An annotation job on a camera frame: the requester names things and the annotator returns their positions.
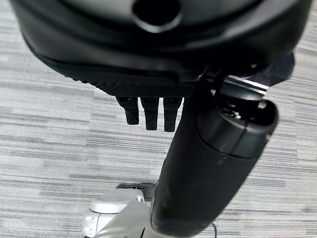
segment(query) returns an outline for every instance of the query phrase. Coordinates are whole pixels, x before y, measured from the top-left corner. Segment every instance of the black grip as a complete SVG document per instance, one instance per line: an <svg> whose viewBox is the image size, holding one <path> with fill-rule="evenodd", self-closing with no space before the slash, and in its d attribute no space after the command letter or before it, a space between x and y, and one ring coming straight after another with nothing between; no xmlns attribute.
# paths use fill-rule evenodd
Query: black grip
<svg viewBox="0 0 317 238"><path fill-rule="evenodd" d="M222 212L277 124L277 109L273 103L268 104L263 113L270 122L254 118L262 123L255 125L225 116L206 94L194 95L183 112L159 178L151 214L155 231L191 237ZM255 149L248 149L253 143Z"/></svg>

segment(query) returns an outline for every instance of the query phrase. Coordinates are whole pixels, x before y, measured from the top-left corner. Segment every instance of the circular hole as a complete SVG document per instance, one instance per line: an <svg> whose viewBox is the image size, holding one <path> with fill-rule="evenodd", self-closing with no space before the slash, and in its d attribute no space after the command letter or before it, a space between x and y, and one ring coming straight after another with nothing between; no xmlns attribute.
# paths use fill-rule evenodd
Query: circular hole
<svg viewBox="0 0 317 238"><path fill-rule="evenodd" d="M132 8L136 24L156 33L176 27L180 22L180 11L177 0L137 0Z"/></svg>

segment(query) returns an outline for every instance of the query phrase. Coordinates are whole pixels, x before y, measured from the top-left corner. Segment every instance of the striped carpet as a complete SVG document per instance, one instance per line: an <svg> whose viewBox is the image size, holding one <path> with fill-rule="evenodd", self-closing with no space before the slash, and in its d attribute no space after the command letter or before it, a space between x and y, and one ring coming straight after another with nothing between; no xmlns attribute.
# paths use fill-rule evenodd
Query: striped carpet
<svg viewBox="0 0 317 238"><path fill-rule="evenodd" d="M270 88L280 124L216 220L220 238L317 237L317 4L293 77ZM173 134L127 126L114 97L53 72L0 0L0 236L79 238L91 198L154 182ZM200 237L213 237L212 228Z"/></svg>

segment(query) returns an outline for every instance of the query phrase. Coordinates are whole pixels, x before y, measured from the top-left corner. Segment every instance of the black plastic housing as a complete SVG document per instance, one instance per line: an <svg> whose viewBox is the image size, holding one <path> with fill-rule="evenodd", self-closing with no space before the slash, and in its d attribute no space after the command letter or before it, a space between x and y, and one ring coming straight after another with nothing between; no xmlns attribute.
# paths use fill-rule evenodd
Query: black plastic housing
<svg viewBox="0 0 317 238"><path fill-rule="evenodd" d="M151 224L172 237L203 231L227 206L278 122L266 101L252 121L226 116L208 91L187 104L160 174Z"/></svg>
<svg viewBox="0 0 317 238"><path fill-rule="evenodd" d="M246 73L251 64L292 52L311 2L264 0L216 22L151 34L96 20L62 0L11 0L23 36L40 60L122 97L166 97L165 91L188 97L192 87L182 83L199 80L206 65ZM108 71L115 74L105 75Z"/></svg>

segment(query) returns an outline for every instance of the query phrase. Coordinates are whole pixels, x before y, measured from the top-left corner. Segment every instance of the black cable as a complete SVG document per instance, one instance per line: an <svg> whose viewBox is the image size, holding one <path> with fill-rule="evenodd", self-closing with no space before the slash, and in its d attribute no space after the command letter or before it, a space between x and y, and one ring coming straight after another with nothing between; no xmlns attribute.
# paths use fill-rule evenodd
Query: black cable
<svg viewBox="0 0 317 238"><path fill-rule="evenodd" d="M213 229L214 229L214 238L217 238L217 227L213 222L211 224L212 224Z"/></svg>

